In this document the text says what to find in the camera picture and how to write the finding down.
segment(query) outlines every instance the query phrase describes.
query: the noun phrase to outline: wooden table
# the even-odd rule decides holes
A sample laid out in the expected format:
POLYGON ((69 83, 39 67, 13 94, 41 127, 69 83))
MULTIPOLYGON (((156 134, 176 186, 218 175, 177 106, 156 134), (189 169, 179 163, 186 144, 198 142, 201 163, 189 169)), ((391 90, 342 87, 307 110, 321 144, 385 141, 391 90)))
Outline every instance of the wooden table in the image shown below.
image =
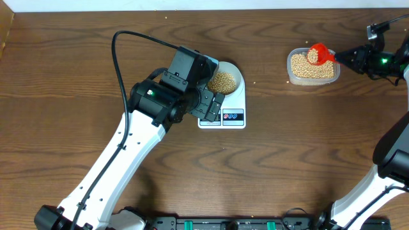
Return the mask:
MULTIPOLYGON (((362 45, 367 25, 407 11, 18 13, 0 61, 0 228, 34 228, 40 206, 58 205, 111 139, 123 113, 111 38, 122 29, 236 63, 246 81, 247 127, 201 130, 186 115, 146 157, 116 210, 319 213, 368 172, 374 146, 407 109, 406 86, 343 67, 335 83, 292 85, 287 55, 316 42, 335 51, 362 45)), ((405 26, 393 24, 385 50, 401 45, 405 26)), ((127 35, 117 50, 128 92, 174 55, 127 35)), ((408 210, 401 195, 376 214, 408 229, 408 210)))

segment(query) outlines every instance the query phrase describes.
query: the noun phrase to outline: wooden object in corner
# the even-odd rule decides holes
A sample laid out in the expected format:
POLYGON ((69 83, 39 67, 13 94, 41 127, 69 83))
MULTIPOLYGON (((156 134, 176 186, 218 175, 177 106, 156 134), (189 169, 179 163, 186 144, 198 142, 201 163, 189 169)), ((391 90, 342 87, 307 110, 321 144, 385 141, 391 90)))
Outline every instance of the wooden object in corner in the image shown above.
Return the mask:
POLYGON ((14 12, 0 0, 0 59, 6 47, 6 40, 12 28, 14 12))

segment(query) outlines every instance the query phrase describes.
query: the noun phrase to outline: container of beans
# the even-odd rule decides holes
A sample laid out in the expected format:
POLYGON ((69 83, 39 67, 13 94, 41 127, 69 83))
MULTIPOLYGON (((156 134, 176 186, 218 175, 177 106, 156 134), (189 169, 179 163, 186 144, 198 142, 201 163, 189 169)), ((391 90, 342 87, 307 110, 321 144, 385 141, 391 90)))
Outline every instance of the container of beans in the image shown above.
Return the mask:
POLYGON ((327 61, 321 66, 308 63, 309 48, 298 48, 290 52, 287 57, 287 72, 289 81, 301 86, 320 86, 334 82, 341 73, 338 63, 327 61))
POLYGON ((242 92, 244 79, 235 65, 221 61, 218 72, 210 80, 207 88, 214 93, 224 94, 224 100, 226 101, 233 99, 242 92))

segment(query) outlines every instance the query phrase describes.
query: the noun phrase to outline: white digital scale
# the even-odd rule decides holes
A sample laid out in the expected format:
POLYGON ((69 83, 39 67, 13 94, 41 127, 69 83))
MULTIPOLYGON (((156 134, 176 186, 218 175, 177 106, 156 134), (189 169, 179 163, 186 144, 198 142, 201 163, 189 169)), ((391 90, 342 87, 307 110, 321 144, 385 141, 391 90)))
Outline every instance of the white digital scale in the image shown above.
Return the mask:
POLYGON ((203 121, 198 119, 199 128, 230 128, 241 129, 245 127, 245 84, 243 75, 238 68, 228 62, 219 63, 219 72, 230 73, 236 81, 236 90, 224 97, 222 107, 216 121, 203 121))

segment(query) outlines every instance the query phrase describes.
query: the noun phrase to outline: red scoop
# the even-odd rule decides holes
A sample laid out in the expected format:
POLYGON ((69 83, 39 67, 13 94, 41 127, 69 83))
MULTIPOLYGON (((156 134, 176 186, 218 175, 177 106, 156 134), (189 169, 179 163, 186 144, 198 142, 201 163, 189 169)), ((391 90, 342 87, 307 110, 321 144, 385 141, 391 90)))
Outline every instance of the red scoop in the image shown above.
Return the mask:
POLYGON ((322 44, 322 43, 317 43, 317 44, 313 45, 313 46, 308 50, 308 52, 309 52, 311 49, 315 49, 315 50, 318 51, 318 60, 317 60, 316 63, 311 63, 311 62, 309 62, 309 60, 307 59, 310 64, 312 64, 312 65, 322 65, 322 64, 326 63, 327 61, 336 62, 334 55, 333 55, 333 54, 330 54, 330 51, 326 48, 326 46, 324 46, 324 44, 322 44))

